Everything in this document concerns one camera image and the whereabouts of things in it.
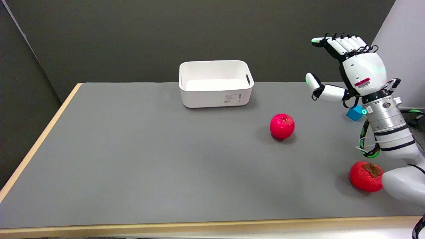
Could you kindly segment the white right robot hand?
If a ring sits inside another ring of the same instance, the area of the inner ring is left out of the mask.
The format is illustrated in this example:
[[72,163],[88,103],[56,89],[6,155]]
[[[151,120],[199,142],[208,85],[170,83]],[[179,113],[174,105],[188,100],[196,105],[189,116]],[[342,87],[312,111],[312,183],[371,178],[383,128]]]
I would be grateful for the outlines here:
[[347,32],[329,34],[313,38],[314,47],[323,47],[339,62],[339,71],[345,88],[331,84],[323,84],[312,73],[305,76],[311,91],[311,98],[325,102],[342,103],[355,98],[355,106],[361,99],[363,103],[383,98],[392,94],[399,86],[401,79],[387,78],[383,61],[377,52],[356,34]]

